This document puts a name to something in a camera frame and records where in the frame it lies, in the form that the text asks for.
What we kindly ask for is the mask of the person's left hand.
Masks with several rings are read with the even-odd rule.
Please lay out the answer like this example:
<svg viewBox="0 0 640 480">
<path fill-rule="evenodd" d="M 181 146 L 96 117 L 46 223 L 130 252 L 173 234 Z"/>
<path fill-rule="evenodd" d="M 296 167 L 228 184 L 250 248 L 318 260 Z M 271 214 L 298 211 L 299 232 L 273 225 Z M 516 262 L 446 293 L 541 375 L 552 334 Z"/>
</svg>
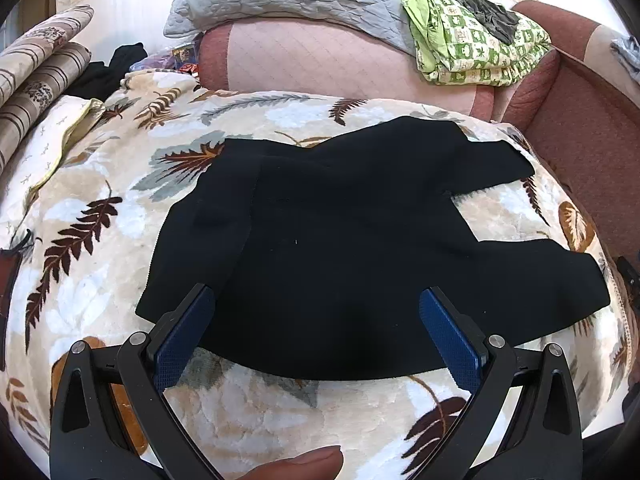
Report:
<svg viewBox="0 0 640 480">
<path fill-rule="evenodd" d="M 343 464 L 341 447 L 332 445 L 256 467 L 240 480 L 334 480 Z"/>
</svg>

